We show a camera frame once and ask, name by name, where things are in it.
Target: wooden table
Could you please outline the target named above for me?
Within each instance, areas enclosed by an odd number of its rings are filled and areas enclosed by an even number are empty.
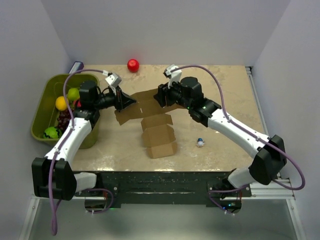
[[[86,65],[87,69],[108,70],[122,78],[120,87],[131,95],[136,92],[155,89],[168,80],[163,71],[168,65],[142,65],[139,72],[131,73],[125,65]],[[205,66],[219,80],[227,111],[249,127],[263,132],[251,85],[244,66]],[[100,87],[107,87],[105,77],[93,73],[100,80]],[[202,69],[182,70],[182,77],[198,78],[204,96],[221,103],[214,80]],[[238,145],[219,132],[193,121],[185,109],[169,112],[178,151],[173,156],[151,159],[142,143],[141,119],[130,120],[119,125],[114,108],[102,111],[99,135],[90,149],[81,149],[72,163],[74,171],[230,171],[248,166],[252,159]],[[204,147],[197,147],[197,139],[205,141]]]

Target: green bin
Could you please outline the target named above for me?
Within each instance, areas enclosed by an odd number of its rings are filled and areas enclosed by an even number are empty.
[[[57,118],[59,116],[59,111],[56,108],[56,99],[63,96],[63,87],[68,76],[69,74],[59,74],[52,77],[47,82],[31,127],[31,135],[36,140],[51,146],[56,145],[58,139],[43,138],[43,134],[48,127],[55,127],[58,125]],[[66,92],[68,92],[70,88],[80,88],[80,85],[87,80],[94,81],[99,86],[99,80],[96,76],[92,74],[76,74],[69,79]],[[80,149],[91,148],[96,143],[98,139],[99,123],[100,121],[96,123],[94,129],[83,140]]]

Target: white wall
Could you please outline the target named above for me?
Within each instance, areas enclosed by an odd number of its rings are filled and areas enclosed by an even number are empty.
[[[306,187],[295,193],[308,239],[319,239],[320,1],[291,0],[253,67],[270,134],[284,138],[301,166]],[[299,175],[290,168],[295,186]]]
[[[42,0],[67,53],[87,64],[252,66],[290,0]]]
[[[30,134],[46,81],[71,67],[40,0],[0,2],[0,239],[18,239],[33,193]]]

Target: unfolded cardboard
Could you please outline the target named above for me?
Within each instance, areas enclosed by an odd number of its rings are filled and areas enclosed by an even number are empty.
[[[125,108],[121,112],[114,112],[118,123],[122,125],[131,119],[142,119],[154,115],[165,114],[172,110],[182,108],[177,104],[162,108],[154,99],[154,95],[157,94],[157,92],[158,89],[151,89],[132,94],[131,97],[137,102]]]
[[[158,89],[136,92],[131,95],[136,103],[121,112],[114,112],[120,125],[131,119],[143,118],[141,121],[143,144],[152,159],[174,155],[177,152],[174,129],[169,126],[173,124],[172,118],[165,113],[182,108],[177,104],[162,108],[154,99],[157,92]]]
[[[143,144],[150,158],[162,158],[177,152],[174,129],[169,124],[173,122],[168,114],[149,116],[141,121]]]

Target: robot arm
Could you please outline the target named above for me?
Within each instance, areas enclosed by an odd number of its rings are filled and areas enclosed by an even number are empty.
[[[56,159],[53,198],[70,200],[75,193],[91,189],[96,185],[96,174],[91,172],[73,173],[71,165],[75,154],[98,122],[100,110],[114,106],[120,112],[136,102],[122,92],[119,87],[121,78],[117,74],[110,73],[105,80],[109,85],[108,93],[98,92],[98,87],[93,81],[85,81],[81,85],[79,89],[81,107],[76,108],[73,112],[74,126],[70,121],[65,133],[52,150],[45,157],[36,158],[32,162],[33,188],[37,197],[49,197],[48,175],[53,159]]]
[[[285,151],[282,138],[277,135],[271,138],[257,132],[228,113],[226,113],[229,118],[227,119],[219,104],[204,97],[198,79],[185,77],[180,81],[181,70],[171,72],[176,68],[177,66],[171,65],[164,71],[164,75],[169,78],[169,82],[159,85],[158,92],[154,96],[160,106],[171,106],[175,103],[183,106],[188,109],[193,120],[222,133],[242,147],[253,158],[250,166],[230,172],[228,177],[216,186],[216,189],[231,190],[256,181],[268,185],[277,177],[287,160],[277,151],[259,141],[258,138]],[[236,127],[230,122],[230,119],[258,138],[254,138]]]

